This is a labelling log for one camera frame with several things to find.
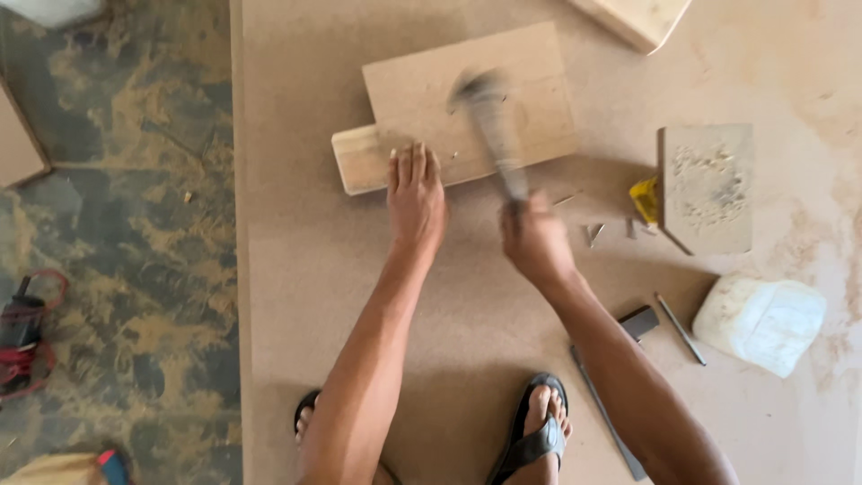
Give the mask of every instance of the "concrete floor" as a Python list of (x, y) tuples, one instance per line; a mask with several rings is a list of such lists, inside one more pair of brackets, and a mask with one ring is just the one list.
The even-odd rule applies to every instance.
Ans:
[(0, 73), (56, 168), (0, 192), (0, 300), (34, 268), (71, 283), (47, 388), (3, 403), (0, 476), (118, 446), (138, 482), (240, 483), (228, 0), (61, 32), (0, 12)]

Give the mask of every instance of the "forearm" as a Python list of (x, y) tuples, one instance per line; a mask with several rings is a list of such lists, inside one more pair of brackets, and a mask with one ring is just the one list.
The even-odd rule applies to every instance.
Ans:
[(310, 463), (303, 482), (370, 482), (395, 414), (410, 320), (431, 259), (390, 252), (323, 386), (326, 399), (315, 410), (304, 448), (321, 447), (325, 453), (315, 456), (325, 463)]
[(540, 290), (572, 338), (614, 427), (656, 484), (736, 483), (706, 430), (579, 274)]

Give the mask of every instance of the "workbench surface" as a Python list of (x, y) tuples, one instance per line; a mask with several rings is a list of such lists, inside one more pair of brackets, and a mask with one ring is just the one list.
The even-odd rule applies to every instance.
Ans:
[[(528, 169), (559, 207), (576, 258), (617, 316), (660, 291), (689, 325), (717, 274), (791, 278), (828, 299), (821, 335), (781, 380), (662, 315), (643, 347), (727, 452), (743, 483), (847, 484), (862, 362), (862, 3), (696, 0), (644, 57), (557, 0), (232, 2), (245, 474), (289, 481), (298, 399), (320, 386), (377, 279), (381, 192), (349, 198), (329, 137), (374, 122), (361, 67), (554, 20), (580, 149)], [(688, 257), (625, 237), (625, 191), (656, 163), (656, 130), (753, 123), (753, 250)], [(561, 482), (630, 476), (539, 294), (505, 261), (500, 205), (480, 180), (447, 189), (452, 218), (416, 313), (384, 460), (406, 483), (479, 483), (535, 370), (569, 389), (575, 435)], [(607, 224), (593, 250), (582, 224)]]

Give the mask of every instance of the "foot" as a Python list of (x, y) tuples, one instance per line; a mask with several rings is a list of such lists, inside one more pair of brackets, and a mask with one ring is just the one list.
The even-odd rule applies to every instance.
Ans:
[[(317, 406), (317, 401), (320, 399), (318, 395), (315, 398), (315, 406)], [(297, 421), (297, 446), (300, 448), (303, 447), (303, 437), (305, 436), (305, 432), (309, 429), (309, 425), (311, 424), (311, 419), (314, 418), (315, 408), (308, 406), (305, 407), (299, 413), (299, 420)], [(374, 480), (372, 481), (372, 485), (395, 485), (395, 481), (392, 480), (392, 476), (386, 469), (378, 463), (377, 470), (374, 471)]]
[[(572, 423), (566, 415), (563, 399), (557, 389), (549, 386), (538, 386), (530, 394), (530, 408), (524, 419), (524, 436), (534, 433), (542, 428), (547, 422), (547, 414), (551, 415), (559, 423), (563, 430), (563, 438), (568, 443), (572, 435)], [(505, 485), (521, 485), (542, 483), (552, 485), (557, 483), (559, 471), (559, 459), (557, 454), (550, 452), (529, 465), (518, 469), (506, 482)]]

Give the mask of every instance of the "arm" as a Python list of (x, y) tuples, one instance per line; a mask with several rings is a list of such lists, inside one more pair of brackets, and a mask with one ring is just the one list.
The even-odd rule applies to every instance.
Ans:
[(517, 221), (505, 211), (502, 229), (506, 255), (559, 315), (614, 427), (653, 482), (738, 483), (706, 429), (590, 290), (544, 196), (532, 196)]
[(387, 200), (389, 257), (315, 406), (300, 483), (371, 483), (395, 414), (410, 320), (447, 218), (440, 165), (424, 144), (393, 152)]

